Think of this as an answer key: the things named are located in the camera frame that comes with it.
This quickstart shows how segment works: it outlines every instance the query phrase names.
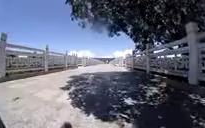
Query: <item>ground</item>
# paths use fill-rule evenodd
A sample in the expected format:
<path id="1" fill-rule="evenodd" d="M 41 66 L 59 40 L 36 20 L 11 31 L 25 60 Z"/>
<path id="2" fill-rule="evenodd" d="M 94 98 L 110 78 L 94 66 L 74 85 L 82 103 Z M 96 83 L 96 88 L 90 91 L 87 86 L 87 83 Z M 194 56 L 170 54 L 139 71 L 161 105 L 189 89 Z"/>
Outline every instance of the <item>ground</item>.
<path id="1" fill-rule="evenodd" d="M 205 98 L 104 64 L 0 83 L 8 128 L 205 127 Z"/>

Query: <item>cloud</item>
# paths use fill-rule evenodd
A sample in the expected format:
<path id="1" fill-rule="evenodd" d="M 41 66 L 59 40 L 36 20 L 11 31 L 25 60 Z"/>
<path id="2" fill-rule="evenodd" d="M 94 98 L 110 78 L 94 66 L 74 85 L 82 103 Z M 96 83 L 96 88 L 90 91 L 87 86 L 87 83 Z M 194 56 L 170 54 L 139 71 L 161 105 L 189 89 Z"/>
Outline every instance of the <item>cloud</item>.
<path id="1" fill-rule="evenodd" d="M 95 57 L 95 54 L 93 54 L 89 50 L 80 50 L 80 51 L 74 50 L 74 51 L 69 51 L 68 54 L 69 55 L 77 54 L 78 57 Z"/>
<path id="2" fill-rule="evenodd" d="M 127 49 L 127 50 L 124 50 L 124 51 L 115 51 L 113 53 L 113 57 L 126 57 L 126 55 L 132 55 L 132 49 Z"/>

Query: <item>dirt path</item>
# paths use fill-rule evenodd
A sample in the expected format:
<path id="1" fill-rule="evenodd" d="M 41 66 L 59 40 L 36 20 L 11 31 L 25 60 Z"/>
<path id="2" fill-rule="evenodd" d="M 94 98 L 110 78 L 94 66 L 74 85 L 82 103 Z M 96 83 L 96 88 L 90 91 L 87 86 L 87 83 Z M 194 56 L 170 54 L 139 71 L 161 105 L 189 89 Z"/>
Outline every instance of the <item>dirt path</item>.
<path id="1" fill-rule="evenodd" d="M 205 98 L 168 85 L 112 65 L 82 67 L 1 83 L 0 115 L 8 128 L 205 128 Z"/>
<path id="2" fill-rule="evenodd" d="M 60 128 L 65 121 L 73 128 L 117 128 L 73 108 L 60 87 L 82 73 L 120 71 L 125 70 L 98 65 L 0 83 L 0 116 L 8 128 Z"/>

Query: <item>pavement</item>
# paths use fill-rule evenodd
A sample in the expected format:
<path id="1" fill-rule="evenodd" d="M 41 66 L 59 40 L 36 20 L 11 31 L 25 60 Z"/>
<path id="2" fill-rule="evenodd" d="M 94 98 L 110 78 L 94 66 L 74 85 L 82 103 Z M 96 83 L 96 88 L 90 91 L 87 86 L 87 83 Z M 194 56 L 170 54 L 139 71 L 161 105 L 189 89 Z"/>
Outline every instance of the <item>pavement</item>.
<path id="1" fill-rule="evenodd" d="M 7 128 L 205 128 L 205 98 L 109 64 L 0 83 Z"/>

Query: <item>fence rail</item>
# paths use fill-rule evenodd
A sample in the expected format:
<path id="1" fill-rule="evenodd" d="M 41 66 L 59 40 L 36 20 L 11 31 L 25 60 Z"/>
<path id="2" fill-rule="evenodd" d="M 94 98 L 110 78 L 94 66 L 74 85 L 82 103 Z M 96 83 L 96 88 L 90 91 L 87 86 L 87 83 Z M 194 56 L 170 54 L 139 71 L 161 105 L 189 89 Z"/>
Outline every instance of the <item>fence rail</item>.
<path id="1" fill-rule="evenodd" d="M 185 28 L 186 37 L 152 48 L 147 44 L 145 51 L 126 57 L 125 66 L 186 77 L 190 84 L 205 81 L 205 32 L 198 32 L 195 23 Z"/>
<path id="2" fill-rule="evenodd" d="M 7 34 L 0 35 L 0 78 L 7 73 L 48 71 L 54 68 L 77 67 L 77 55 L 7 43 Z"/>

